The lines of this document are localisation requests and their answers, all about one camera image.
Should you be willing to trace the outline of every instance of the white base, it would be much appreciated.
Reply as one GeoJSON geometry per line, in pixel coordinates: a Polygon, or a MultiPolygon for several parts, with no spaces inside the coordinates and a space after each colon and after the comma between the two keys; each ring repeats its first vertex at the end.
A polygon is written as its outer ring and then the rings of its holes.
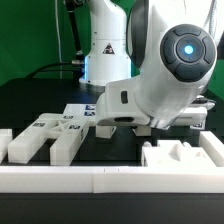
{"type": "Polygon", "coordinates": [[[224,145],[211,132],[201,132],[199,143],[204,149],[179,141],[158,141],[157,148],[145,143],[145,167],[2,166],[0,192],[224,193],[224,145]]]}

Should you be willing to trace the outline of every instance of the white block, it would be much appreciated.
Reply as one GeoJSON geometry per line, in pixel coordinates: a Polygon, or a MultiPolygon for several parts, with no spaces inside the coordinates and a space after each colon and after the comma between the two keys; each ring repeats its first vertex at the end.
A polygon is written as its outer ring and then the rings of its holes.
{"type": "Polygon", "coordinates": [[[0,129],[0,163],[7,154],[8,144],[12,141],[11,129],[0,129]]]}
{"type": "Polygon", "coordinates": [[[88,118],[89,126],[96,125],[96,104],[67,104],[63,116],[88,118]]]}
{"type": "Polygon", "coordinates": [[[132,129],[136,136],[151,136],[152,129],[149,126],[137,126],[136,129],[132,129]]]}
{"type": "Polygon", "coordinates": [[[157,147],[144,144],[142,164],[150,168],[186,167],[192,169],[205,167],[207,169],[216,167],[203,148],[187,148],[176,140],[159,140],[157,147]]]}
{"type": "Polygon", "coordinates": [[[50,148],[51,165],[69,166],[89,130],[88,119],[71,121],[50,148]]]}
{"type": "Polygon", "coordinates": [[[115,126],[98,126],[96,125],[96,137],[110,139],[116,131],[115,126]]]}
{"type": "Polygon", "coordinates": [[[27,164],[47,140],[44,132],[56,125],[54,120],[36,120],[8,146],[10,163],[27,164]]]}
{"type": "Polygon", "coordinates": [[[224,145],[212,132],[200,132],[199,145],[204,148],[216,166],[224,167],[224,145]]]}

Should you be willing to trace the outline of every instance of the black table surface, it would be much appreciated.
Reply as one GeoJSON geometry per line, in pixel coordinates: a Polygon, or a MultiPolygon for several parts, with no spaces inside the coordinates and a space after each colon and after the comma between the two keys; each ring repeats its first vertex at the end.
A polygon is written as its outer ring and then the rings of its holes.
{"type": "MultiPolygon", "coordinates": [[[[67,103],[94,104],[99,93],[79,89],[71,80],[14,79],[0,87],[0,128],[14,136],[42,113],[63,113],[67,103]]],[[[217,101],[207,117],[206,130],[223,141],[224,102],[217,101]]],[[[119,127],[110,140],[95,138],[90,128],[72,165],[139,166],[145,141],[180,139],[197,145],[199,131],[171,127],[136,137],[119,127]]],[[[49,165],[48,141],[29,165],[49,165]]],[[[7,157],[3,165],[10,165],[7,157]]],[[[223,223],[224,194],[0,194],[1,223],[223,223]]]]}

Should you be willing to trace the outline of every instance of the block with stickers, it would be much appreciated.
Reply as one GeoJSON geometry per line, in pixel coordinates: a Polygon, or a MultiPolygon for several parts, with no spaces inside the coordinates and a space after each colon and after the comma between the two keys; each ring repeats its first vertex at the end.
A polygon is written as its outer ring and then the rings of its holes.
{"type": "Polygon", "coordinates": [[[88,130],[85,117],[43,114],[9,144],[9,162],[26,164],[47,139],[56,139],[50,148],[50,163],[69,166],[88,130]]]}

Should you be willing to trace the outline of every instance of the black cable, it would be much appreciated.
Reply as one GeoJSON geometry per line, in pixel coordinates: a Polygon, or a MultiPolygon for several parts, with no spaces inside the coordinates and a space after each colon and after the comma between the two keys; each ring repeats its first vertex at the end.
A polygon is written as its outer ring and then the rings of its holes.
{"type": "Polygon", "coordinates": [[[69,19],[70,19],[70,23],[72,27],[72,34],[73,34],[76,52],[82,51],[75,14],[74,12],[68,12],[68,15],[69,15],[69,19]]]}
{"type": "Polygon", "coordinates": [[[41,72],[46,68],[52,68],[52,67],[61,66],[61,65],[72,65],[72,63],[71,62],[58,62],[58,63],[44,65],[44,66],[36,69],[35,71],[31,72],[30,74],[28,74],[26,76],[26,79],[32,79],[38,72],[41,72]]]}
{"type": "Polygon", "coordinates": [[[217,102],[215,100],[208,100],[209,103],[214,103],[216,104],[217,102]]]}
{"type": "Polygon", "coordinates": [[[52,70],[42,70],[39,72],[75,72],[75,71],[79,71],[80,69],[82,69],[81,67],[78,68],[74,68],[74,69],[52,69],[52,70]]]}

